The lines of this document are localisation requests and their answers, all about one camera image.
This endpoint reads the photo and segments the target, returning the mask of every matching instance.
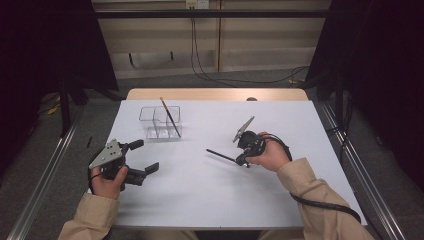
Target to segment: white table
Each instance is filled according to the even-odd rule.
[[[141,187],[127,185],[115,227],[301,227],[297,203],[275,173],[256,165],[239,167],[205,150],[238,156],[242,150],[232,139],[252,115],[249,130],[276,134],[294,159],[307,157],[317,177],[326,179],[365,222],[312,102],[166,101],[181,107],[183,138],[146,140],[144,147],[128,152],[130,167],[144,169],[159,161],[160,169]],[[109,140],[144,138],[138,121],[143,106],[160,106],[160,101],[123,101]]]

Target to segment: gray floor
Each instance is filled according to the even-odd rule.
[[[303,70],[294,79],[304,79],[306,71],[307,69]],[[291,78],[282,80],[290,73],[291,70],[263,70],[211,73],[210,77],[262,82],[260,84],[231,82],[237,87],[293,87],[297,83],[291,84],[288,81]],[[264,83],[269,80],[281,81],[272,84]],[[121,91],[117,94],[122,96],[125,96],[129,89],[134,87],[226,87],[211,80],[201,80],[193,74],[122,79],[119,80],[119,85]],[[32,225],[23,234],[26,239],[55,239],[64,221],[72,218],[80,196],[86,189],[86,164],[91,155],[105,143],[109,134],[107,129],[112,126],[119,108],[118,102],[106,99],[96,92],[87,90],[87,94],[90,97],[87,106],[75,106],[71,103],[73,121],[78,120],[78,124],[67,151],[63,154],[61,162],[58,163],[57,172],[54,176],[51,176],[52,181],[46,186],[46,195],[42,199],[43,201],[38,212],[34,215],[34,219],[31,219]],[[323,125],[330,128],[321,110],[323,103],[316,100],[315,89],[308,90],[307,94],[316,104]],[[51,102],[48,102],[40,106],[40,109],[46,109],[50,106]],[[3,176],[0,189],[0,226],[2,226],[0,228],[0,239],[7,238],[19,215],[27,205],[31,194],[36,189],[38,181],[58,144],[61,132],[60,124],[60,112],[53,115],[41,114],[31,137]],[[423,193],[399,169],[390,150],[376,141],[377,134],[355,107],[349,137],[388,208],[392,211],[405,238],[422,239],[422,236],[424,236]],[[87,146],[90,138],[92,139],[90,146]],[[339,154],[340,143],[338,143],[334,134],[329,138],[336,153]],[[389,239],[380,221],[380,216],[374,211],[372,203],[346,159],[347,157],[344,156],[343,166],[359,203],[377,232],[382,235],[383,239]],[[368,226],[367,229],[375,238],[379,238],[372,226]],[[220,239],[252,239],[255,233],[244,232],[240,235],[227,232],[224,235],[217,236],[214,233],[203,232],[201,235],[205,239],[214,237]],[[112,239],[137,239],[138,236],[139,233],[135,231],[115,230]]]

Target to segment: wall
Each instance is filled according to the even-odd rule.
[[[330,0],[226,1],[210,0],[211,9],[328,9]],[[102,9],[185,9],[185,1],[93,0]],[[100,19],[110,54],[191,51],[190,19]],[[196,19],[199,50],[214,51],[216,68],[223,68],[229,51],[258,49],[309,49],[316,47],[324,19]]]

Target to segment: transparent pen holder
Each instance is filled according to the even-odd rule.
[[[163,106],[141,108],[139,119],[146,138],[182,137],[180,107],[168,106],[168,111]]]

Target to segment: person's hand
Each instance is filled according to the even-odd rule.
[[[115,179],[107,180],[101,175],[100,167],[93,168],[91,171],[91,184],[93,186],[94,194],[100,197],[112,198],[118,200],[121,193],[121,184],[124,182],[128,173],[128,167],[123,166],[119,169]]]
[[[259,136],[266,136],[267,132],[261,132]],[[281,145],[271,139],[266,139],[265,151],[260,156],[255,157],[246,157],[246,161],[253,164],[262,165],[264,168],[277,172],[283,165],[289,163],[290,160],[287,157],[286,152],[284,151]]]

